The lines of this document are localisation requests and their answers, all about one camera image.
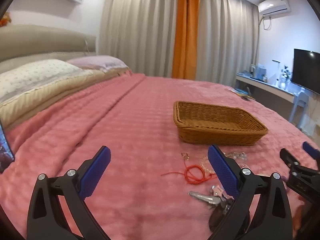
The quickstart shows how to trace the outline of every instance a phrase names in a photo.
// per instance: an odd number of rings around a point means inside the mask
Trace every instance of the upholstered headboard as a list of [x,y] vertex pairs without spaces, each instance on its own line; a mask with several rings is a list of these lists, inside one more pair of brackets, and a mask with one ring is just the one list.
[[37,25],[0,28],[0,41],[0,73],[37,60],[96,54],[92,35]]

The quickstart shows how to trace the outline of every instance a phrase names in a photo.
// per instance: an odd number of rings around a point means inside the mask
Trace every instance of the stuffed toy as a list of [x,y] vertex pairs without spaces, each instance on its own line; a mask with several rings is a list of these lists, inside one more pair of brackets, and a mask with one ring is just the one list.
[[10,13],[6,12],[6,13],[4,13],[3,18],[0,20],[0,27],[7,26],[7,24],[11,23],[11,22],[12,22],[12,20],[10,18]]

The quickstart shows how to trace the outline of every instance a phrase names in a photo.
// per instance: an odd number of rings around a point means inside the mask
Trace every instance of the pink pillow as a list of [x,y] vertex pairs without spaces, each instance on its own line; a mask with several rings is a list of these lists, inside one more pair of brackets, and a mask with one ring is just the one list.
[[78,57],[67,62],[79,68],[98,69],[105,73],[114,68],[128,68],[122,60],[106,55]]
[[121,76],[121,77],[122,76],[132,76],[132,75],[133,75],[133,73],[131,70],[127,70],[127,71],[119,74],[119,76]]

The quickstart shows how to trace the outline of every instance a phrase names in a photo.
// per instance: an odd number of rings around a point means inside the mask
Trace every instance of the blue gripper pad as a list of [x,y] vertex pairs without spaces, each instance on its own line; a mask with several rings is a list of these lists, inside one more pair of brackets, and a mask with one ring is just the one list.
[[238,190],[238,178],[214,145],[208,149],[208,160],[226,193],[236,199],[240,193]]
[[320,159],[320,152],[316,149],[314,149],[310,144],[308,144],[307,142],[304,142],[302,144],[302,148],[304,149],[304,151],[306,153],[308,153],[312,158],[314,158],[315,160]]
[[81,200],[92,195],[110,161],[111,151],[108,147],[104,147],[99,154],[94,157],[86,173],[79,181],[80,190],[78,193]]

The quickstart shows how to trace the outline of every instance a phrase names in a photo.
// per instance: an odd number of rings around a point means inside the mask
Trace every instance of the wicker basket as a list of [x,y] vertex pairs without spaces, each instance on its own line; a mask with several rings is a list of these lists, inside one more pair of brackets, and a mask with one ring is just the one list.
[[240,108],[178,101],[173,120],[187,143],[249,146],[268,133],[267,127]]

